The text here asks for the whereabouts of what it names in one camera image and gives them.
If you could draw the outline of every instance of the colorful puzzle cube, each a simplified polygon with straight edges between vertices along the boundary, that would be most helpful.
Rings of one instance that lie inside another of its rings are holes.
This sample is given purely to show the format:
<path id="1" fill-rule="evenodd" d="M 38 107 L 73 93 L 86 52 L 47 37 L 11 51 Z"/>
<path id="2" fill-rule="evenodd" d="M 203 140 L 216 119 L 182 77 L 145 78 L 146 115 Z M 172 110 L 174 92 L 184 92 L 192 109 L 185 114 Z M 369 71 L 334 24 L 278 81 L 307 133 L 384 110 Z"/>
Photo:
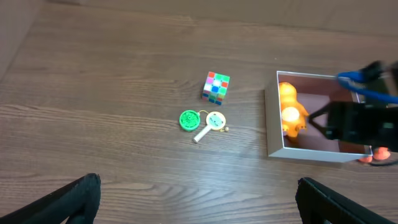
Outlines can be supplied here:
<path id="1" fill-rule="evenodd" d="M 203 88 L 202 98 L 206 101 L 221 105 L 225 99 L 229 85 L 229 76 L 209 72 L 205 87 Z"/>

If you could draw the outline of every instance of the green disc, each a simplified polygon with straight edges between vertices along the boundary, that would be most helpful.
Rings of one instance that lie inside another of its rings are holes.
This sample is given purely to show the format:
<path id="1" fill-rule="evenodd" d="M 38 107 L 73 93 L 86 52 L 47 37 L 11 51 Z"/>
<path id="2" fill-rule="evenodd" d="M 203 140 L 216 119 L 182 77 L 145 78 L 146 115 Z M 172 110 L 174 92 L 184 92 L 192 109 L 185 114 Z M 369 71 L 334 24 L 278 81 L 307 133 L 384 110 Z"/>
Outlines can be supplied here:
<path id="1" fill-rule="evenodd" d="M 181 128 L 186 131 L 193 131 L 200 124 L 200 116 L 196 111 L 186 110 L 180 115 Z"/>

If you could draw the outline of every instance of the green round object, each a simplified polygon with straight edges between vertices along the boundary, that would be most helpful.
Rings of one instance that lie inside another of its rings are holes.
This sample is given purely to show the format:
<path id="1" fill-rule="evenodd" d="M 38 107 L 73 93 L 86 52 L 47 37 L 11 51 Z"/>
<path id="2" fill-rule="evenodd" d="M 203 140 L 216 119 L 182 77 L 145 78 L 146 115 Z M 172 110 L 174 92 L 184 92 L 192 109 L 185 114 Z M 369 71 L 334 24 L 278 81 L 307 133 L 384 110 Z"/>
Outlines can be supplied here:
<path id="1" fill-rule="evenodd" d="M 193 131 L 199 127 L 200 116 L 198 112 L 193 110 L 186 110 L 180 115 L 181 128 L 186 131 Z"/>

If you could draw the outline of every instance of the blue cable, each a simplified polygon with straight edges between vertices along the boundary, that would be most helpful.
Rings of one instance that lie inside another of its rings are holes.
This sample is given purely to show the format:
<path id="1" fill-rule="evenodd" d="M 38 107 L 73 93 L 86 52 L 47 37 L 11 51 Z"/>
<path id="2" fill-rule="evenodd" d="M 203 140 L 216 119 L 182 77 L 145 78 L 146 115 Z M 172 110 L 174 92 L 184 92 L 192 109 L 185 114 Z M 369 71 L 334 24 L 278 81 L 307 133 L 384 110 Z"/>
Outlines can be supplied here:
<path id="1" fill-rule="evenodd" d="M 379 101 L 384 101 L 386 103 L 397 103 L 398 104 L 398 97 L 394 97 L 394 96 L 390 96 L 387 94 L 382 94 L 382 93 L 378 93 L 375 91 L 370 91 L 370 90 L 365 90 L 362 88 L 356 88 L 355 86 L 352 86 L 348 83 L 348 80 L 345 78 L 349 78 L 350 80 L 354 81 L 354 82 L 358 82 L 358 83 L 364 83 L 365 80 L 362 76 L 361 72 L 343 72 L 338 74 L 337 76 L 337 80 L 338 83 L 348 89 L 351 90 L 355 93 L 358 93 L 360 95 L 364 95 L 370 98 L 375 98 Z"/>

